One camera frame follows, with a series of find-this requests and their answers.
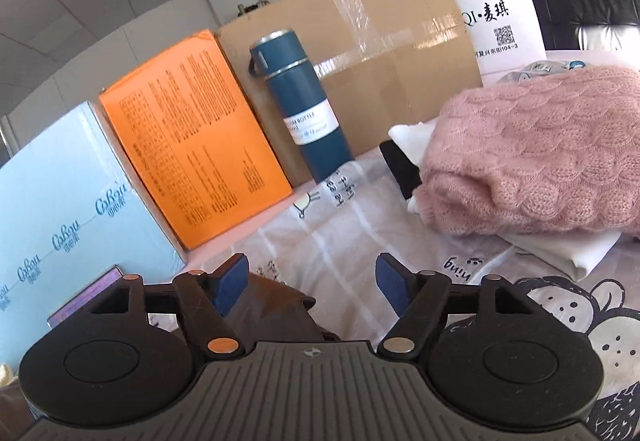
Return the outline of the brown jacket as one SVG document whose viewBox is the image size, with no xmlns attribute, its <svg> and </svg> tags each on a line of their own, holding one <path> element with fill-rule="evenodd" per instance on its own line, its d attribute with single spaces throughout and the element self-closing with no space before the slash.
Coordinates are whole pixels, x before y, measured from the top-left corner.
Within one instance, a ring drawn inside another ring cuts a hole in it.
<svg viewBox="0 0 640 441">
<path fill-rule="evenodd" d="M 330 343 L 341 338 L 309 314 L 316 299 L 301 291 L 250 274 L 248 284 L 224 321 L 251 350 L 258 341 Z"/>
</svg>

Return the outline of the smartphone with lit screen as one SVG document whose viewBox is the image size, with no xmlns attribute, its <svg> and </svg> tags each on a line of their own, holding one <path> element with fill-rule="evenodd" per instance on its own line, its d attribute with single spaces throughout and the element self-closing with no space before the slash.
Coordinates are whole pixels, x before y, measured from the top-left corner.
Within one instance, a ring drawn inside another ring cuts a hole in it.
<svg viewBox="0 0 640 441">
<path fill-rule="evenodd" d="M 122 276 L 124 276 L 124 274 L 122 274 L 120 266 L 113 265 L 100 277 L 95 279 L 91 284 L 85 287 L 82 291 L 79 291 L 78 294 L 71 297 L 70 300 L 64 303 L 64 305 L 61 305 L 56 311 L 54 311 L 47 319 L 49 328 L 55 328 L 66 321 L 89 301 L 118 282 Z"/>
</svg>

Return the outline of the printed bed sheet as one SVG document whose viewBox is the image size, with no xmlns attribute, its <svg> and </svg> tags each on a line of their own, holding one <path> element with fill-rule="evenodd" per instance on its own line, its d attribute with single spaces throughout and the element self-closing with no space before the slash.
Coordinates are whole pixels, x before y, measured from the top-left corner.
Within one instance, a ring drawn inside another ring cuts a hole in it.
<svg viewBox="0 0 640 441">
<path fill-rule="evenodd" d="M 232 250 L 245 253 L 259 276 L 281 282 L 317 303 L 312 316 L 345 339 L 378 341 L 394 312 L 374 283 L 383 251 L 410 268 L 428 268 L 455 282 L 496 273 L 522 282 L 565 325 L 612 337 L 639 328 L 639 246 L 624 235 L 585 279 L 570 276 L 498 236 L 445 236 L 426 227 L 382 156 L 372 153 L 334 175 L 332 201 L 318 185 Z"/>
</svg>

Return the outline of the black folded garment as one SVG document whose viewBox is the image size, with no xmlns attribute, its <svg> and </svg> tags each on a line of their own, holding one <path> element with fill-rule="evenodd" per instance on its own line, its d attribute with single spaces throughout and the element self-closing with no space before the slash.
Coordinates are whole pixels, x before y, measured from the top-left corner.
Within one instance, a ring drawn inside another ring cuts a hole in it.
<svg viewBox="0 0 640 441">
<path fill-rule="evenodd" d="M 382 142 L 378 148 L 401 191 L 402 197 L 409 200 L 413 191 L 421 184 L 419 168 L 392 140 Z"/>
</svg>

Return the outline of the light blue cardboard box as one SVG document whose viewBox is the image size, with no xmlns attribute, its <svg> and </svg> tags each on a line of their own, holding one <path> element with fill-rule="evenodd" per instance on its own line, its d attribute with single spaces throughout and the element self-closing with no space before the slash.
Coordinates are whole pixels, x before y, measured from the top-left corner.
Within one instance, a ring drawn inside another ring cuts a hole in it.
<svg viewBox="0 0 640 441">
<path fill-rule="evenodd" d="M 111 268 L 170 281 L 186 252 L 96 104 L 1 168 L 1 361 L 17 369 L 50 317 Z"/>
</svg>

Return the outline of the white folded garment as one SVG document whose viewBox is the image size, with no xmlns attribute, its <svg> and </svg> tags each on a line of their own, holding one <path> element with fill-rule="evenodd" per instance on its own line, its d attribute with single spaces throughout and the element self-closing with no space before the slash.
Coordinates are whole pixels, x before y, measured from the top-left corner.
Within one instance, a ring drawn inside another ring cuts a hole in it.
<svg viewBox="0 0 640 441">
<path fill-rule="evenodd" d="M 437 119 L 417 124 L 396 124 L 388 131 L 390 139 L 419 168 Z M 408 210 L 418 214 L 416 198 L 407 200 Z M 560 234 L 522 235 L 500 233 L 498 237 L 526 253 L 531 253 L 575 282 L 585 279 L 620 240 L 622 233 L 571 231 Z"/>
</svg>

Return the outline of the dark blue thermos bottle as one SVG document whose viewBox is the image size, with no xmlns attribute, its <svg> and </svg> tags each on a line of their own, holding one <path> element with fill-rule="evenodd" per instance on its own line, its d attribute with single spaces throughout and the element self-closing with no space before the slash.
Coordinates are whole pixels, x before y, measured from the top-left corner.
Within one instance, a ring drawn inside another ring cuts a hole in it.
<svg viewBox="0 0 640 441">
<path fill-rule="evenodd" d="M 321 183 L 354 159 L 294 30 L 273 31 L 255 42 L 250 47 L 248 72 L 266 84 L 314 181 Z"/>
</svg>

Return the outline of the pink knitted sweater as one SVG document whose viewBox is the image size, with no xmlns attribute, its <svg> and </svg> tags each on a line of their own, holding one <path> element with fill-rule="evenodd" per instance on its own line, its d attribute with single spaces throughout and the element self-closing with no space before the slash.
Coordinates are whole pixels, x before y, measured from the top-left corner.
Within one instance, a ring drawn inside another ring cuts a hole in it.
<svg viewBox="0 0 640 441">
<path fill-rule="evenodd" d="M 639 232 L 639 74 L 574 69 L 442 106 L 414 190 L 451 235 Z"/>
</svg>

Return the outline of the brown cardboard box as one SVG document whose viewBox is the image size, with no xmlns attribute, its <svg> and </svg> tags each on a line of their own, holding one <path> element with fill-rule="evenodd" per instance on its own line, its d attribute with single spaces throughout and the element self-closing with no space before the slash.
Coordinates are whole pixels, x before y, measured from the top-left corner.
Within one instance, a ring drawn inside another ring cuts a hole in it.
<svg viewBox="0 0 640 441">
<path fill-rule="evenodd" d="M 294 186 L 311 175 L 265 81 L 248 72 L 250 47 L 287 29 L 356 156 L 385 141 L 395 124 L 431 120 L 454 94 L 482 84 L 455 0 L 280 0 L 222 26 L 218 41 Z"/>
</svg>

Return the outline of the white paper shopping bag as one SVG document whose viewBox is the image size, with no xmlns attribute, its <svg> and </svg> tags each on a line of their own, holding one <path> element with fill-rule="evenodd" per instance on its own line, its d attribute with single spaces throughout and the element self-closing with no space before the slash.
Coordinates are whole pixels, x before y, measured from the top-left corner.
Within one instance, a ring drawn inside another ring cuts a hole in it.
<svg viewBox="0 0 640 441">
<path fill-rule="evenodd" d="M 509 72 L 544 60 L 546 49 L 533 0 L 456 0 L 480 75 Z"/>
</svg>

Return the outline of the black leather sofa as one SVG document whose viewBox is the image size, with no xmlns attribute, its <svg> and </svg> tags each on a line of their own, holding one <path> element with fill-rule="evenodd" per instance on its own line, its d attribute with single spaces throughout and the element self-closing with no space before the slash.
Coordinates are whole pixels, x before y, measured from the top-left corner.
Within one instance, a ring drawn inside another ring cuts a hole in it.
<svg viewBox="0 0 640 441">
<path fill-rule="evenodd" d="M 639 51 L 639 0 L 533 0 L 548 51 Z"/>
</svg>

